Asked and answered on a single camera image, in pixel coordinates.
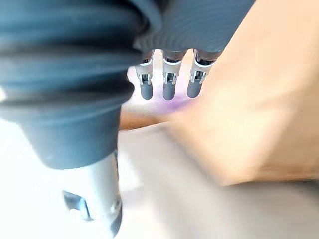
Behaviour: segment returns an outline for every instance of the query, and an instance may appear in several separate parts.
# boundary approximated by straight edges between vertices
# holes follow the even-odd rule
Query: wooden surface
[[[173,135],[222,184],[319,175],[319,1],[257,0]]]
[[[165,122],[165,119],[159,116],[152,116],[150,114],[143,114],[130,111],[122,111],[120,120],[120,130],[142,128],[162,122]]]

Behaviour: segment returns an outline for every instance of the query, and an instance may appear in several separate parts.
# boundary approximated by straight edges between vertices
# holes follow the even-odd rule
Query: robotic finger
[[[163,97],[165,100],[171,100],[175,96],[176,80],[179,75],[184,51],[162,51],[163,54]]]
[[[141,95],[145,100],[149,100],[153,96],[153,53],[150,51],[143,56],[143,62],[135,66],[136,74],[141,85]]]
[[[205,52],[202,50],[194,50],[195,56],[190,70],[190,79],[187,87],[187,95],[189,97],[195,98],[198,96],[203,81],[221,53],[222,51]]]

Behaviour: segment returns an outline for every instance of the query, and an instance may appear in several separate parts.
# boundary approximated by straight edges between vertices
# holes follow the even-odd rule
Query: white surface
[[[0,238],[105,238],[61,210],[18,127],[0,123],[0,134]],[[116,239],[319,238],[318,192],[307,185],[220,188],[161,125],[120,133],[119,151],[124,215]]]

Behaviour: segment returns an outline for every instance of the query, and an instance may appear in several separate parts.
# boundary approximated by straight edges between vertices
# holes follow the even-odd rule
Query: gray fingertip
[[[142,84],[141,95],[145,100],[149,100],[153,96],[153,84]]]
[[[190,98],[195,98],[196,96],[198,96],[201,89],[201,85],[202,84],[200,84],[199,81],[195,81],[194,83],[192,81],[189,81],[187,87],[187,95]]]
[[[172,84],[172,82],[164,83],[163,85],[163,97],[165,100],[170,101],[175,96],[175,88],[176,84]]]

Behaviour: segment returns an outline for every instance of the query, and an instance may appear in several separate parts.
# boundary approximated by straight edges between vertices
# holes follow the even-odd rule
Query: ribbed rubber
[[[222,51],[254,3],[253,0],[171,0],[159,32],[141,36],[136,47]]]

